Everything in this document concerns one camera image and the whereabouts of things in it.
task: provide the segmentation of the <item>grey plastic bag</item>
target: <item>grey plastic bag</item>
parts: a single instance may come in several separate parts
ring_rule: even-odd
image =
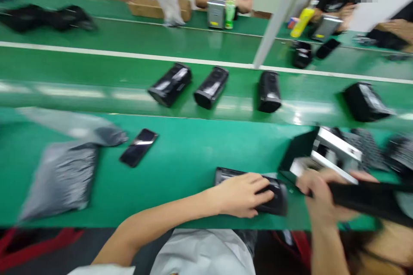
[[[17,110],[40,125],[84,142],[116,146],[128,140],[122,129],[101,117],[39,107],[21,107]]]
[[[50,144],[43,152],[19,221],[87,207],[99,146],[72,141]]]

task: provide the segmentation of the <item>cardboard box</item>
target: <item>cardboard box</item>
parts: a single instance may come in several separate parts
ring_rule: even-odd
[[[163,11],[157,0],[130,0],[128,2],[132,15],[163,18]],[[181,16],[184,21],[191,19],[191,2],[189,0],[178,0],[181,8]]]

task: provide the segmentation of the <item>black plastic wrapped device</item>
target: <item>black plastic wrapped device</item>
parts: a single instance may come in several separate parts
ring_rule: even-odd
[[[259,106],[258,110],[264,113],[273,113],[281,107],[280,88],[278,86],[278,73],[264,71],[258,84]]]
[[[40,6],[33,4],[9,9],[0,12],[0,22],[16,32],[26,32],[40,26],[46,22],[45,12]]]
[[[96,30],[97,26],[89,15],[79,6],[67,6],[47,14],[47,23],[58,31],[66,31],[72,27],[88,31]]]
[[[354,119],[359,122],[374,122],[395,114],[366,82],[351,85],[343,92],[343,97]]]
[[[206,80],[194,93],[196,103],[208,110],[212,108],[228,80],[228,70],[222,67],[214,67]]]
[[[177,62],[160,80],[148,89],[148,93],[158,103],[171,107],[191,81],[192,72],[190,68]]]
[[[214,184],[215,186],[219,185],[220,183],[222,183],[228,178],[231,178],[233,176],[243,175],[243,174],[245,174],[245,172],[218,167],[216,168],[216,171],[215,171],[215,183]],[[259,205],[258,207],[256,207],[256,209],[258,211],[270,213],[273,215],[286,216],[287,210],[288,210],[287,187],[285,186],[283,182],[281,182],[278,179],[264,176],[264,175],[263,177],[268,179],[270,181],[270,184],[264,189],[258,191],[257,194],[263,193],[267,190],[271,190],[274,193],[274,197],[269,202]]]
[[[293,66],[304,69],[313,60],[311,45],[305,42],[298,42],[293,56]]]
[[[324,59],[326,58],[333,50],[335,50],[337,47],[339,47],[341,43],[335,39],[330,39],[327,42],[325,42],[323,45],[320,46],[320,48],[317,50],[315,55],[319,59]]]

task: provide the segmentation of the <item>smartphone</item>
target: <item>smartphone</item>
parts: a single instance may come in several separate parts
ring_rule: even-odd
[[[120,156],[119,160],[131,168],[136,167],[157,137],[158,134],[155,132],[143,129],[132,141],[128,149]]]

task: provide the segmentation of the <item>hand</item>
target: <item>hand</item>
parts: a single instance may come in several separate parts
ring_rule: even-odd
[[[353,11],[357,8],[357,4],[346,4],[339,12],[340,18],[345,20],[346,18],[353,15]]]
[[[261,174],[247,173],[231,177],[206,192],[209,201],[216,207],[218,214],[227,214],[239,218],[253,218],[258,215],[254,209],[260,204],[270,201],[274,193],[264,189],[270,181]]]
[[[366,172],[352,172],[350,174],[358,180],[378,182]],[[296,182],[296,186],[305,195],[310,191],[313,192],[313,198],[305,198],[313,225],[336,226],[339,221],[349,221],[358,215],[355,211],[334,205],[333,196],[327,185],[329,182],[347,183],[337,172],[328,168],[319,172],[308,170]]]

